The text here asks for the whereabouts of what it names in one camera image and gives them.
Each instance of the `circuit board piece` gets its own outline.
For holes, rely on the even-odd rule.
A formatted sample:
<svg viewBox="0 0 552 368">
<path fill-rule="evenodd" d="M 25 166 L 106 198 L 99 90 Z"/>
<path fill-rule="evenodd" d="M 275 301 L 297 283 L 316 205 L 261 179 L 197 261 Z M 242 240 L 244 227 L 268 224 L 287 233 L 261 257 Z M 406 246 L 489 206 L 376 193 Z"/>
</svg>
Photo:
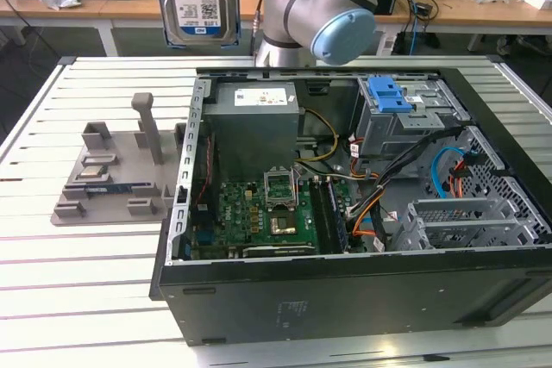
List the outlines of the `circuit board piece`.
<svg viewBox="0 0 552 368">
<path fill-rule="evenodd" d="M 344 203 L 349 204 L 350 201 L 348 186 L 335 182 L 334 189 L 338 202 L 336 207 L 344 211 Z M 238 258 L 243 257 L 246 249 L 248 257 L 252 257 L 253 252 L 278 256 L 294 250 L 284 247 L 294 246 L 295 250 L 305 254 L 321 253 L 308 182 L 298 182 L 298 203 L 294 210 L 283 207 L 269 210 L 265 195 L 262 181 L 223 183 L 219 194 L 219 222 L 214 227 L 214 237 L 207 238 L 203 230 L 196 231 L 196 237 L 192 238 L 195 259 Z M 267 249 L 251 250 L 252 247 Z"/>
</svg>

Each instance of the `floor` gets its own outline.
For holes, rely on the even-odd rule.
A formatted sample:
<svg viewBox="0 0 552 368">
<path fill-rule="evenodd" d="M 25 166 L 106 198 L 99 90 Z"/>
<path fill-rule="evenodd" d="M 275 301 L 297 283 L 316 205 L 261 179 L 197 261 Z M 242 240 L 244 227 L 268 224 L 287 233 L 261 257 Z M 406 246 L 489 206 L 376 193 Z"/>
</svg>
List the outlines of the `floor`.
<svg viewBox="0 0 552 368">
<path fill-rule="evenodd" d="M 61 56 L 104 56 L 104 50 L 95 29 L 39 28 L 38 30 Z M 37 38 L 33 30 L 26 28 L 23 33 L 27 39 L 24 46 L 18 47 L 13 42 L 9 42 L 0 50 L 0 142 L 16 124 L 57 62 L 55 55 Z M 164 43 L 160 29 L 116 29 L 115 37 L 122 56 L 248 54 L 247 42 L 239 47 L 223 50 L 215 47 L 169 49 Z M 440 34 L 440 48 L 427 47 L 419 41 L 416 54 L 470 54 L 466 49 L 469 38 L 469 35 L 464 34 Z M 244 39 L 248 39 L 248 33 L 244 34 Z M 495 54 L 497 39 L 497 36 L 487 36 L 478 54 Z M 378 39 L 374 39 L 373 48 L 368 53 L 375 53 L 377 45 Z M 543 91 L 550 76 L 550 59 L 544 59 L 531 51 L 517 47 L 506 61 L 533 90 L 543 93 L 548 103 L 552 102 L 552 84 Z"/>
</svg>

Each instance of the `desk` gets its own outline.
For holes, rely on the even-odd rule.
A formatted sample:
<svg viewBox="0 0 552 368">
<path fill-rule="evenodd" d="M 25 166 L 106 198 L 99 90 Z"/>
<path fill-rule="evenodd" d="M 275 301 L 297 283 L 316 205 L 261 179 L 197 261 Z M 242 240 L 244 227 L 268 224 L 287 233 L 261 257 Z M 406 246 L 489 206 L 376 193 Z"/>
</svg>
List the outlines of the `desk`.
<svg viewBox="0 0 552 368">
<path fill-rule="evenodd" d="M 436 1 L 440 11 L 436 19 L 428 26 L 427 30 L 430 32 L 552 34 L 552 10 L 538 10 L 525 2 L 511 0 L 509 3 L 477 4 L 474 0 Z M 398 0 L 394 14 L 401 16 L 405 13 L 408 13 L 406 0 Z"/>
<path fill-rule="evenodd" d="M 12 0 L 30 24 L 57 27 L 95 28 L 108 56 L 117 56 L 113 28 L 162 28 L 159 0 L 83 0 L 79 8 L 55 11 L 38 0 Z M 526 3 L 477 4 L 473 0 L 437 0 L 439 16 L 428 30 L 462 34 L 552 34 L 552 10 L 537 10 Z M 251 28 L 257 0 L 241 0 L 244 28 Z M 408 22 L 408 5 L 398 0 L 391 16 L 376 16 L 383 32 L 378 55 L 392 52 L 397 34 Z M 21 26 L 22 22 L 0 0 L 0 26 Z"/>
<path fill-rule="evenodd" d="M 54 69 L 0 147 L 0 366 L 414 368 L 424 354 L 452 358 L 429 365 L 439 367 L 549 365 L 552 296 L 497 328 L 191 350 L 166 304 L 147 297 L 159 223 L 50 224 L 87 122 L 136 130 L 130 100 L 151 92 L 159 128 L 171 130 L 188 114 L 196 68 L 252 64 L 248 57 L 82 58 Z M 366 57 L 351 65 L 458 68 L 535 160 L 549 147 L 539 147 L 534 134 L 549 134 L 552 114 L 506 65 L 480 56 Z"/>
</svg>

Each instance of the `wooden desk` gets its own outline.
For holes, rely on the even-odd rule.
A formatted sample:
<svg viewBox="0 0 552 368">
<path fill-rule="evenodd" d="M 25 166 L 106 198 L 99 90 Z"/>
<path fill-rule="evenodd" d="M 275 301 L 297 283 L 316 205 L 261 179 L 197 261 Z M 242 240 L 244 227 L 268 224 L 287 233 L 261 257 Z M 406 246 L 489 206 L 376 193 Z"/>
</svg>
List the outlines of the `wooden desk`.
<svg viewBox="0 0 552 368">
<path fill-rule="evenodd" d="M 477 4 L 473 0 L 436 1 L 440 13 L 428 27 L 431 32 L 552 34 L 552 10 L 537 10 L 514 0 L 508 4 Z M 241 19 L 244 28 L 251 27 L 257 2 L 258 0 L 241 0 Z M 83 0 L 83 6 L 61 11 L 50 10 L 38 0 L 13 0 L 13 4 L 30 24 L 37 27 L 95 28 L 108 56 L 118 55 L 111 29 L 162 28 L 159 0 Z M 396 36 L 404 29 L 408 20 L 408 5 L 405 0 L 397 1 L 391 16 L 376 16 L 378 30 L 383 32 L 378 54 L 391 54 Z M 0 0 L 0 25 L 22 25 L 20 19 L 3 0 Z"/>
<path fill-rule="evenodd" d="M 493 26 L 516 27 L 531 26 L 549 28 L 552 26 L 552 10 L 538 10 L 525 2 L 511 0 L 509 3 L 482 3 L 474 0 L 436 0 L 439 4 L 439 15 L 431 23 L 435 25 L 455 26 Z M 408 13 L 406 0 L 398 0 L 395 13 Z"/>
<path fill-rule="evenodd" d="M 417 0 L 431 3 L 428 0 Z M 482 3 L 474 0 L 436 0 L 439 14 L 428 26 L 434 33 L 477 34 L 468 50 L 473 51 L 481 34 L 552 34 L 552 10 L 538 10 L 527 3 L 511 0 L 509 3 Z M 398 0 L 394 15 L 408 13 L 406 0 Z M 384 36 L 392 43 L 393 28 Z"/>
</svg>

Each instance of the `motherboard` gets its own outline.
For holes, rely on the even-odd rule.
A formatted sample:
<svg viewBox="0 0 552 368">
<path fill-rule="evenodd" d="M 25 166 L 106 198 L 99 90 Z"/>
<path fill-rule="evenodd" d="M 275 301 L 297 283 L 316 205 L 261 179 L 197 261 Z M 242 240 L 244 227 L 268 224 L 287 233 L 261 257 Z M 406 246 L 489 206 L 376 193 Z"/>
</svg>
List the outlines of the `motherboard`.
<svg viewBox="0 0 552 368">
<path fill-rule="evenodd" d="M 286 181 L 226 182 L 222 183 L 217 218 L 214 226 L 198 226 L 191 240 L 193 259 L 237 259 L 278 257 L 296 254 L 320 254 L 319 240 L 322 207 L 315 191 L 331 188 L 336 215 L 345 214 L 351 204 L 348 184 L 342 180 L 314 183 L 312 178 Z M 275 200 L 294 200 L 293 207 Z M 337 220 L 340 227 L 343 223 Z"/>
</svg>

